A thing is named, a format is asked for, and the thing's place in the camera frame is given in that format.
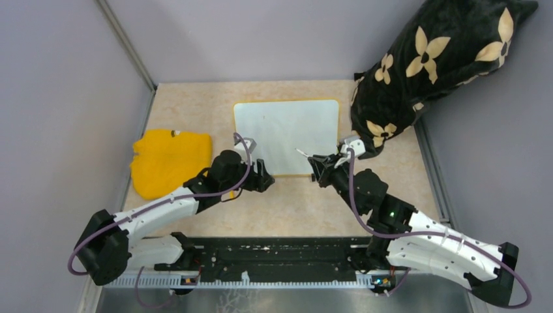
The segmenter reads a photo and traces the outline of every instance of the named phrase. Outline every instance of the black blanket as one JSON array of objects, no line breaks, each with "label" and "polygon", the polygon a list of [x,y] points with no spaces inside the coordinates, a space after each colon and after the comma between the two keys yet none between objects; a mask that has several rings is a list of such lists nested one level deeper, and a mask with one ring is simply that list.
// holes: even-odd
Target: black blanket
[{"label": "black blanket", "polygon": [[516,30],[536,1],[427,0],[370,70],[356,74],[352,130],[361,158],[416,122],[436,100],[505,63]]}]

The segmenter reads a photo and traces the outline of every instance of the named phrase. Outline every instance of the whiteboard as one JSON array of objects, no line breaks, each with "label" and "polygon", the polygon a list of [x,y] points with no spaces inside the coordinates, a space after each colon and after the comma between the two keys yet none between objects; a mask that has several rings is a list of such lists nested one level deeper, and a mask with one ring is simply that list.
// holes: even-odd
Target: whiteboard
[{"label": "whiteboard", "polygon": [[328,100],[240,102],[234,105],[236,131],[253,138],[255,160],[275,176],[311,175],[305,156],[336,153],[340,104]]}]

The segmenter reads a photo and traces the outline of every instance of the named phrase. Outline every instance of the white wall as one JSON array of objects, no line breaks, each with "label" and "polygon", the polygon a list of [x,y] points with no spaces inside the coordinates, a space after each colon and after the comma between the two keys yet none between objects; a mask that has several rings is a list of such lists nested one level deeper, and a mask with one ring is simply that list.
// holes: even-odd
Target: white wall
[{"label": "white wall", "polygon": [[149,91],[92,0],[0,5],[2,312],[74,312],[67,257],[117,208]]},{"label": "white wall", "polygon": [[108,0],[157,83],[351,79],[423,0]]},{"label": "white wall", "polygon": [[[520,313],[553,306],[553,1],[539,4],[515,34],[501,70],[443,99],[425,117],[457,228],[520,248],[516,270],[534,296]],[[513,303],[523,300],[517,285]]]}]

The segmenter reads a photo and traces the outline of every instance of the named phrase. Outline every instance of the yellow border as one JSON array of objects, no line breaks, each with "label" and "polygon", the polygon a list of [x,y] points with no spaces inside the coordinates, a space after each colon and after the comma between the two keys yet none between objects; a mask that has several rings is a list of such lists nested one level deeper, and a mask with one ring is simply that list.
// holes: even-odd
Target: yellow border
[{"label": "yellow border", "polygon": [[[242,103],[262,103],[262,102],[294,102],[294,101],[323,101],[323,100],[334,100],[338,103],[338,129],[336,130],[336,144],[340,140],[340,116],[342,115],[342,105],[340,101],[336,98],[300,98],[300,99],[291,99],[291,100],[250,100],[250,101],[237,101],[232,105],[232,124],[234,126],[234,131],[236,130],[236,116],[234,115],[234,107],[237,104]],[[273,177],[310,177],[311,174],[295,174],[295,175],[273,175]]]}]

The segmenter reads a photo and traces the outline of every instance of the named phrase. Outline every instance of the yellow towel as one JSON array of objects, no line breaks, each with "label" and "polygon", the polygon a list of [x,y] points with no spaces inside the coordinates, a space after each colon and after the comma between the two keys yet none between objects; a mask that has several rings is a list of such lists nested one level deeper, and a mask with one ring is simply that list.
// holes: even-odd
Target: yellow towel
[{"label": "yellow towel", "polygon": [[146,200],[166,196],[211,165],[208,134],[152,129],[134,143],[133,149],[132,185]]}]

